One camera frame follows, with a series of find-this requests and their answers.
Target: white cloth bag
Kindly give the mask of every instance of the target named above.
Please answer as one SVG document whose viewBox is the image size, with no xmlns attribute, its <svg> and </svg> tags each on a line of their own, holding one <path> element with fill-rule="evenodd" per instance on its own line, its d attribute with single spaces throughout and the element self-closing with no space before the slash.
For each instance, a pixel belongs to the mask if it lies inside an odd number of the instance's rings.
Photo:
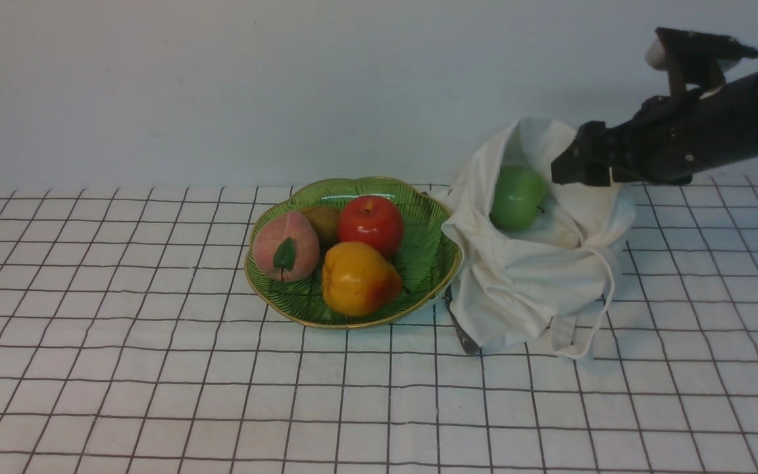
<svg viewBox="0 0 758 474">
<path fill-rule="evenodd" d="M 574 136 L 557 120 L 515 121 L 473 154 L 452 186 L 432 193 L 451 210 L 442 229 L 463 253 L 450 309 L 484 350 L 502 352 L 544 336 L 554 354 L 584 357 L 613 299 L 617 256 L 636 205 L 627 186 L 551 183 L 550 164 Z M 545 212 L 514 234 L 493 227 L 488 216 L 502 164 L 527 165 L 548 182 Z M 599 312 L 594 303 L 602 295 Z M 577 342 L 582 315 L 595 319 Z"/>
</svg>

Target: red apple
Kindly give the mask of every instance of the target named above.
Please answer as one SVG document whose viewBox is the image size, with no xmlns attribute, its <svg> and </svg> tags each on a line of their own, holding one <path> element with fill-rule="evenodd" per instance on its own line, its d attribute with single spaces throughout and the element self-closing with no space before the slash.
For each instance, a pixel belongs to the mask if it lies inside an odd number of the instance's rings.
<svg viewBox="0 0 758 474">
<path fill-rule="evenodd" d="M 386 197 L 356 197 L 341 210 L 338 240 L 364 242 L 391 258 L 403 243 L 403 214 Z"/>
</svg>

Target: leaf pattern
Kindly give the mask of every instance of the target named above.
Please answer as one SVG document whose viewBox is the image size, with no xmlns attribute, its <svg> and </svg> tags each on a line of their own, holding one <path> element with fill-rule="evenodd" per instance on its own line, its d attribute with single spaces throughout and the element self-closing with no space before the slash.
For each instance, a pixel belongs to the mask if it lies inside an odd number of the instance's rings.
<svg viewBox="0 0 758 474">
<path fill-rule="evenodd" d="M 445 288 L 457 272 L 461 251 L 440 230 L 448 210 L 438 201 L 420 194 L 400 180 L 370 177 L 358 180 L 322 180 L 300 189 L 287 201 L 271 207 L 259 218 L 250 234 L 253 248 L 257 234 L 271 219 L 310 206 L 343 208 L 361 195 L 391 199 L 403 214 L 403 245 L 392 260 L 410 294 L 403 292 L 391 304 L 361 318 L 349 318 L 329 309 L 322 297 L 321 258 L 313 275 L 299 282 L 277 282 L 259 272 L 253 255 L 248 255 L 245 275 L 250 286 L 273 309 L 292 320 L 314 327 L 372 327 L 397 320 L 418 309 Z"/>
</svg>

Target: white wall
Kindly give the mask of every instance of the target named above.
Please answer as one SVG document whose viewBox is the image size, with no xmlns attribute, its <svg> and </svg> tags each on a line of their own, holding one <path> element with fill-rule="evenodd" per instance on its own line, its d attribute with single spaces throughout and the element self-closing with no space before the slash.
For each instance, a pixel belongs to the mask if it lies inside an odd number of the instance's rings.
<svg viewBox="0 0 758 474">
<path fill-rule="evenodd" d="M 658 25 L 758 46 L 758 2 L 0 0 L 0 189 L 452 180 L 515 117 L 665 93 Z"/>
</svg>

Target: artificial fruit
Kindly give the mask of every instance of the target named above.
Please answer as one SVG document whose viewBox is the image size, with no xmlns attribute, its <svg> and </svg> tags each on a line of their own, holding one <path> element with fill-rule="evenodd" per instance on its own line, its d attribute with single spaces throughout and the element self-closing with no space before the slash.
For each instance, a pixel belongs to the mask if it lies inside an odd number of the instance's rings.
<svg viewBox="0 0 758 474">
<path fill-rule="evenodd" d="M 362 317 L 391 303 L 403 289 L 396 268 L 364 242 L 329 249 L 322 268 L 324 301 L 345 316 Z"/>
<path fill-rule="evenodd" d="M 297 211 L 282 214 L 259 229 L 252 252 L 262 274 L 280 282 L 309 277 L 320 261 L 318 234 Z"/>
<path fill-rule="evenodd" d="M 392 258 L 403 243 L 403 214 L 390 199 L 376 195 L 356 197 L 341 210 L 338 239 L 364 242 L 385 258 Z"/>
<path fill-rule="evenodd" d="M 490 222 L 502 231 L 517 232 L 529 228 L 541 212 L 545 198 L 545 180 L 531 168 L 505 165 L 493 190 Z"/>
<path fill-rule="evenodd" d="M 331 246 L 338 242 L 338 219 L 340 211 L 332 206 L 312 206 L 300 210 L 309 219 L 321 246 Z"/>
</svg>

